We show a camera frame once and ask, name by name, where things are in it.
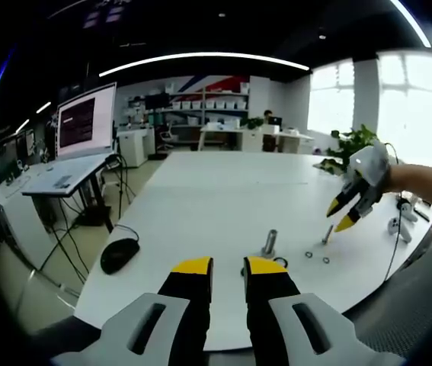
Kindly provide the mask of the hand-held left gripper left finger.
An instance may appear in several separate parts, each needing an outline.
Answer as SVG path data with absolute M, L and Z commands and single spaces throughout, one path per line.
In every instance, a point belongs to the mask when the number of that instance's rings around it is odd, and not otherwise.
M 210 325 L 213 259 L 176 265 L 158 293 L 145 293 L 113 315 L 99 339 L 54 365 L 203 365 Z

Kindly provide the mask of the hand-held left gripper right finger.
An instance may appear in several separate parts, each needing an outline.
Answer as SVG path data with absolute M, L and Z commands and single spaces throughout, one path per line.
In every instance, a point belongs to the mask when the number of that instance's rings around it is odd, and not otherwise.
M 315 294 L 301 294 L 270 259 L 244 259 L 247 327 L 258 365 L 403 365 L 363 344 L 354 324 Z

